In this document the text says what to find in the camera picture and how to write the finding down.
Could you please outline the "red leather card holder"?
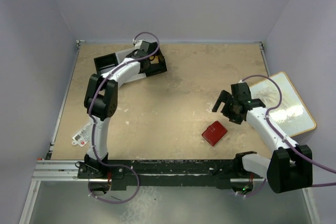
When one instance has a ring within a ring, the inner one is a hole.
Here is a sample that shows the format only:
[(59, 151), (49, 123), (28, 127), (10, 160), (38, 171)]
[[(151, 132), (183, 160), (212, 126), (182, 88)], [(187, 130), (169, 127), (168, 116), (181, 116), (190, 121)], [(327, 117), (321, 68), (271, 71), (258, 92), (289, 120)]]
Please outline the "red leather card holder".
[(227, 132), (226, 127), (219, 121), (215, 121), (202, 133), (202, 137), (208, 144), (215, 146)]

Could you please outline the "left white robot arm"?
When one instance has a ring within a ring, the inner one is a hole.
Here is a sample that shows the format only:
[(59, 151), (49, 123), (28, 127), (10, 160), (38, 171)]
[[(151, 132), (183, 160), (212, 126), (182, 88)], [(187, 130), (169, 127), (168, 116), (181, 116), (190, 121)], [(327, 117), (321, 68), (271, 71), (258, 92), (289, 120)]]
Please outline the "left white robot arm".
[(159, 52), (159, 46), (154, 50), (141, 47), (124, 50), (124, 58), (119, 64), (108, 72), (93, 74), (89, 78), (84, 107), (92, 131), (84, 164), (96, 178), (104, 177), (110, 169), (117, 167), (108, 163), (107, 136), (110, 119), (118, 107), (119, 88), (134, 76), (151, 75), (152, 61)]

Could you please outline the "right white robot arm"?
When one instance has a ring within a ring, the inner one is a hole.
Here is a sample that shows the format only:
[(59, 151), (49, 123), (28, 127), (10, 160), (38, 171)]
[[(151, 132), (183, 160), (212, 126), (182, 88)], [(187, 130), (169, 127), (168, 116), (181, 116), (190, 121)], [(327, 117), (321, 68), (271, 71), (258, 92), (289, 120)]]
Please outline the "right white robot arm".
[(272, 151), (271, 158), (256, 152), (237, 154), (233, 170), (238, 177), (246, 177), (252, 172), (264, 178), (278, 194), (312, 186), (311, 148), (288, 136), (267, 114), (260, 99), (252, 99), (249, 90), (242, 93), (223, 90), (212, 111), (217, 112), (221, 104), (222, 115), (236, 124), (246, 121)]

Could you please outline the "black white three-compartment tray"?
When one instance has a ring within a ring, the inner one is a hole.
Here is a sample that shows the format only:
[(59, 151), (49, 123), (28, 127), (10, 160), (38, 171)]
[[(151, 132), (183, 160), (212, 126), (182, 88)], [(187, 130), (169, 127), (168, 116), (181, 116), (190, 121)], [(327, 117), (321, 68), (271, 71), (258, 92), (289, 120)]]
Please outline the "black white three-compartment tray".
[(148, 52), (137, 53), (137, 51), (139, 50), (127, 49), (94, 58), (94, 64), (97, 74), (105, 77), (107, 74), (111, 74), (113, 72), (113, 69), (117, 68), (118, 66), (125, 67), (134, 63), (140, 67), (139, 74), (145, 74), (146, 77), (167, 72), (165, 58), (161, 53), (160, 49), (154, 55), (142, 61), (134, 61), (133, 58), (129, 58), (129, 60), (125, 64), (122, 64), (124, 59), (127, 58), (128, 55), (142, 56), (144, 54), (146, 56), (148, 54)]

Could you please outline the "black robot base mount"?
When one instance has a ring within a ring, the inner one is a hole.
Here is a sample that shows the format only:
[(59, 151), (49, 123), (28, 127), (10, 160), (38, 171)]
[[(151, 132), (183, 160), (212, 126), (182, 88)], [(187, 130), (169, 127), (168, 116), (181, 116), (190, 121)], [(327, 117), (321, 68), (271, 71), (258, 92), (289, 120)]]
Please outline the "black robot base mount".
[(85, 156), (75, 163), (78, 178), (103, 190), (126, 190), (136, 186), (215, 187), (228, 189), (235, 179), (251, 180), (258, 175), (239, 169), (235, 159), (120, 159), (101, 163)]

